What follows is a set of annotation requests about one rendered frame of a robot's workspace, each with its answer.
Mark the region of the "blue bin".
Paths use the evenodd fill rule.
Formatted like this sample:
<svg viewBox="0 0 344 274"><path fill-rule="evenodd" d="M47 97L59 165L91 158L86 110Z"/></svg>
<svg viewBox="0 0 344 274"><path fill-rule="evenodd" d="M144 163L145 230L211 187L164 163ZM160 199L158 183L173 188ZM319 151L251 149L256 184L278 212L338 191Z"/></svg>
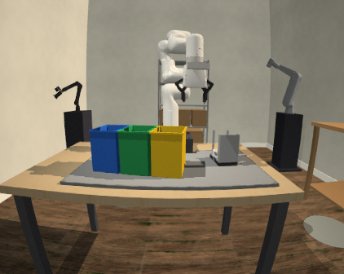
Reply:
<svg viewBox="0 0 344 274"><path fill-rule="evenodd" d="M117 130L127 126L131 125L105 125L88 130L93 171L114 174L121 171Z"/></svg>

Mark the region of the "yellow open-top bin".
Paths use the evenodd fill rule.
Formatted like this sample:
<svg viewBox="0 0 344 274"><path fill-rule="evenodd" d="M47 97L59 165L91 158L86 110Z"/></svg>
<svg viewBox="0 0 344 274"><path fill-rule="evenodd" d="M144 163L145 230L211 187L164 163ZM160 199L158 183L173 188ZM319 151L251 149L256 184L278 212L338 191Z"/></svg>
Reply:
<svg viewBox="0 0 344 274"><path fill-rule="evenodd" d="M185 167L187 126L151 130L152 177L181 179Z"/></svg>

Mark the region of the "green bin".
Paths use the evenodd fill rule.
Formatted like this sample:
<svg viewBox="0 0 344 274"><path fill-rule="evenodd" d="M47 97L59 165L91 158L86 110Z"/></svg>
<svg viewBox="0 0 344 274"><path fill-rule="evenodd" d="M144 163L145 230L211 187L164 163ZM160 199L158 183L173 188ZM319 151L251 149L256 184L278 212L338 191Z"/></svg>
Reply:
<svg viewBox="0 0 344 274"><path fill-rule="evenodd" d="M151 174L151 134L149 132L156 127L158 126L131 125L117 131L121 174L140 176Z"/></svg>

